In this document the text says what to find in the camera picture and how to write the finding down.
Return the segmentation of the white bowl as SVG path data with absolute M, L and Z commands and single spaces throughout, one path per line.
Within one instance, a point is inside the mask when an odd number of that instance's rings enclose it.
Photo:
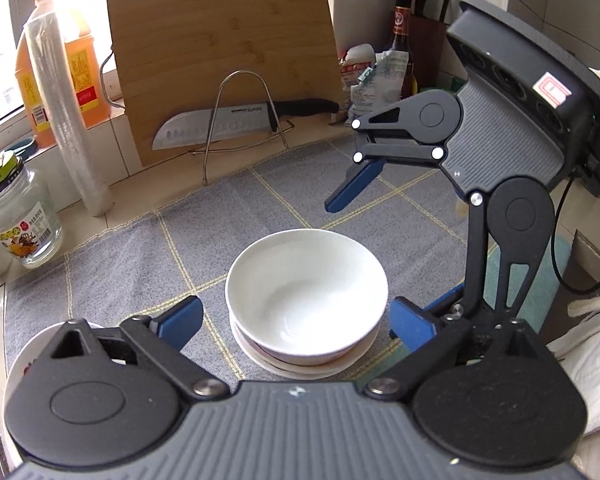
M 242 333 L 296 365 L 339 358 L 380 323 L 388 278 L 364 245 L 296 229 L 257 240 L 230 266 L 225 301 Z
M 366 352 L 372 348 L 372 345 L 378 336 L 380 324 L 377 324 L 367 336 L 355 344 L 353 348 L 343 356 L 328 363 L 318 365 L 290 364 L 274 358 L 274 356 L 270 356 L 242 333 L 234 318 L 230 318 L 230 330 L 232 331 L 238 346 L 242 349 L 242 352 L 244 352 L 253 363 L 256 363 L 257 366 L 283 378 L 317 380 L 337 375 L 362 359 L 362 357 L 366 355 Z

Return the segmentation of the white fruit plate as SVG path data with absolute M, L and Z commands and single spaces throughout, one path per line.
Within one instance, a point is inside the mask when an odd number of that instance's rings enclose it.
M 53 336 L 63 325 L 64 322 L 59 322 L 44 328 L 44 330 L 41 330 L 35 336 L 30 338 L 24 347 L 19 351 L 18 356 L 16 357 L 14 364 L 12 364 L 7 376 L 4 404 L 7 404 L 10 397 L 15 392 L 15 388 L 17 388 L 21 382 L 23 375 L 26 374 L 26 371 L 31 364 L 38 358 L 40 353 L 44 350 L 47 344 L 53 339 Z

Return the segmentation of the grey blue checked towel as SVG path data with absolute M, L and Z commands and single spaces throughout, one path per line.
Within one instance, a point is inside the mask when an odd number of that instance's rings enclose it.
M 435 169 L 387 165 L 343 211 L 324 203 L 351 165 L 344 138 L 293 148 L 106 229 L 5 287 L 5 360 L 70 318 L 114 327 L 195 296 L 184 354 L 222 382 L 279 380 L 274 353 L 344 350 L 368 382 L 410 351 L 389 325 L 464 281 L 468 221 Z

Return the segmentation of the white clipped food bag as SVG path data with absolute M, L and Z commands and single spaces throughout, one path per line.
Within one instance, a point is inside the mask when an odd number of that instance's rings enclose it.
M 376 54 L 376 63 L 366 68 L 350 89 L 350 122 L 400 101 L 409 62 L 411 55 L 405 51 L 391 49 Z

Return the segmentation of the red white salt bag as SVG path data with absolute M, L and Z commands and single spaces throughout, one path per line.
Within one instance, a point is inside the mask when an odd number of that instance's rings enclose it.
M 350 47 L 340 58 L 339 70 L 343 88 L 342 109 L 347 110 L 351 105 L 351 88 L 358 84 L 358 77 L 364 70 L 374 66 L 376 54 L 371 44 L 358 44 Z

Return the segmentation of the dark red knife block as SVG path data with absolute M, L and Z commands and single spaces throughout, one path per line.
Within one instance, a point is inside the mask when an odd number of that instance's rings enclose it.
M 394 7 L 405 6 L 411 9 L 410 46 L 414 56 L 417 92 L 436 85 L 450 1 L 442 1 L 436 20 L 424 15 L 426 0 L 396 0 L 394 4 Z

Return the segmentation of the dark soy sauce bottle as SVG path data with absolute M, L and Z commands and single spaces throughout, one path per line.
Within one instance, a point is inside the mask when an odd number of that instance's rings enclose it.
M 400 98 L 406 99 L 417 92 L 414 76 L 414 56 L 410 46 L 411 9 L 405 6 L 394 8 L 394 23 L 391 50 L 402 52 L 406 59 Z

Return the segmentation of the steel santoku knife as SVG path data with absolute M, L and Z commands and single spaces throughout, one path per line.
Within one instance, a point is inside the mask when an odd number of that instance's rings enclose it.
M 220 107 L 214 115 L 212 140 L 238 138 L 253 131 L 277 130 L 273 110 L 283 117 L 309 117 L 318 114 L 335 114 L 340 105 L 324 99 L 252 103 L 242 106 Z M 168 119 L 157 131 L 151 148 L 154 151 L 203 144 L 207 140 L 212 109 L 192 110 Z

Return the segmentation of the bamboo cutting board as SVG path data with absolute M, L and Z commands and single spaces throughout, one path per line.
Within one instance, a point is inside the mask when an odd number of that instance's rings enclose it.
M 172 116 L 214 103 L 343 101 L 328 0 L 107 0 L 112 50 L 138 157 Z

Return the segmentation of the glass jar green lid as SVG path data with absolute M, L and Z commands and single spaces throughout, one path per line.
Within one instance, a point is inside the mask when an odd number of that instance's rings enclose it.
M 0 246 L 26 269 L 53 258 L 64 239 L 44 179 L 13 151 L 0 152 Z

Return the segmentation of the orange oil jug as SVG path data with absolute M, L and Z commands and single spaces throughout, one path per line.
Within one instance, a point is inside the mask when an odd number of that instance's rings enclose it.
M 84 126 L 107 120 L 94 37 L 81 13 L 62 0 L 34 0 L 17 44 L 15 77 L 38 148 L 56 144 L 54 117 L 76 104 Z

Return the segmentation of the right cling film roll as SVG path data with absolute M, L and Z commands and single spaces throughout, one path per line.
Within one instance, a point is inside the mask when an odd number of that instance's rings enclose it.
M 24 33 L 38 91 L 62 159 L 87 211 L 93 217 L 101 217 L 114 206 L 114 198 L 88 143 L 59 18 L 53 11 L 30 18 Z

